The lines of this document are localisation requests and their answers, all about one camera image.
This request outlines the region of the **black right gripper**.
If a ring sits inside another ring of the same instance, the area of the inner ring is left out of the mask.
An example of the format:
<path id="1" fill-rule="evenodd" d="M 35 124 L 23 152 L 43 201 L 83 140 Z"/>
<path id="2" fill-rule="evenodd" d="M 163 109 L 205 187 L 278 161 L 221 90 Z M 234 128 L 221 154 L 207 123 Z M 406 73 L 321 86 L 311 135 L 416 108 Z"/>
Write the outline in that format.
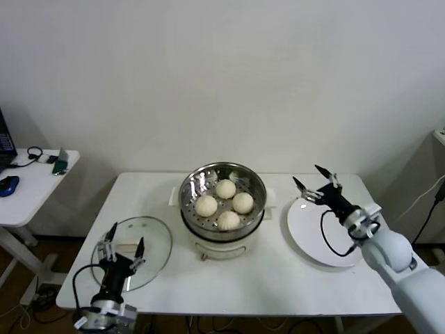
<path id="1" fill-rule="evenodd" d="M 314 191 L 308 189 L 300 180 L 293 176 L 292 179 L 300 191 L 300 197 L 309 202 L 318 202 L 318 205 L 328 206 L 339 221 L 343 223 L 353 212 L 359 209 L 359 206 L 353 205 L 343 197 L 343 187 L 340 185 L 336 173 L 331 173 L 328 169 L 317 164 L 315 168 L 328 180 L 328 183 L 318 191 Z"/>

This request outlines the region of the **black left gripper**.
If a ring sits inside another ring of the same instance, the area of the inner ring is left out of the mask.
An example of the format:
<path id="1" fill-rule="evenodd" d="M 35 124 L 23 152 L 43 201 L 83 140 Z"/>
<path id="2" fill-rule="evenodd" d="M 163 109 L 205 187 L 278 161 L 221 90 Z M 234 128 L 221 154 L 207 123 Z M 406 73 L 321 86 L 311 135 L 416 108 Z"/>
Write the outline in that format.
<path id="1" fill-rule="evenodd" d="M 99 290 L 99 300 L 122 303 L 124 301 L 122 298 L 122 290 L 126 278 L 132 276 L 134 271 L 137 271 L 138 268 L 145 263 L 145 243 L 144 237 L 141 237 L 136 248 L 134 260 L 116 254 L 113 239 L 117 227 L 118 223 L 115 222 L 111 229 L 106 232 L 104 237 L 97 243 L 99 266 L 104 270 L 104 277 Z"/>

